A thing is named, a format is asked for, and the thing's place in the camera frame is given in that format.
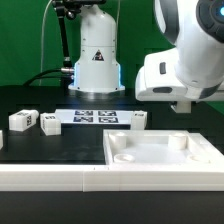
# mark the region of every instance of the blue light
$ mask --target blue light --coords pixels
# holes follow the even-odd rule
[[[220,9],[220,13],[221,13],[222,16],[224,16],[224,7],[222,7],[222,8]]]

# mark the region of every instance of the white block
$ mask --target white block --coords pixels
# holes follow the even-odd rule
[[[2,135],[2,131],[0,131],[0,149],[2,149],[3,147],[3,135]]]
[[[36,124],[39,113],[36,110],[21,110],[9,116],[9,130],[25,131]]]
[[[147,112],[134,111],[131,117],[131,130],[144,130],[147,124]]]
[[[40,115],[41,129],[45,135],[61,135],[61,121],[54,113]]]

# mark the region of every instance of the black tabletop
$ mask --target black tabletop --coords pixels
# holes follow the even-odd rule
[[[224,152],[224,116],[201,102],[191,114],[176,114],[169,102],[139,102],[134,91],[110,100],[85,100],[69,96],[59,87],[0,87],[0,130],[4,147],[0,163],[10,164],[105,164],[104,129],[130,129],[128,125],[62,125],[61,136],[45,136],[37,124],[24,132],[9,131],[8,116],[22,109],[54,113],[56,109],[143,110],[148,130],[187,130],[200,133]]]
[[[22,109],[143,110],[148,130],[200,133],[224,153],[224,116],[206,103],[191,114],[176,114],[168,102],[138,102],[133,91],[105,101],[68,96],[58,87],[0,87],[2,164],[105,164],[104,129],[129,126],[62,125],[61,136],[45,136],[39,122],[18,133],[8,130],[8,116]],[[224,192],[0,192],[2,223],[222,224]]]

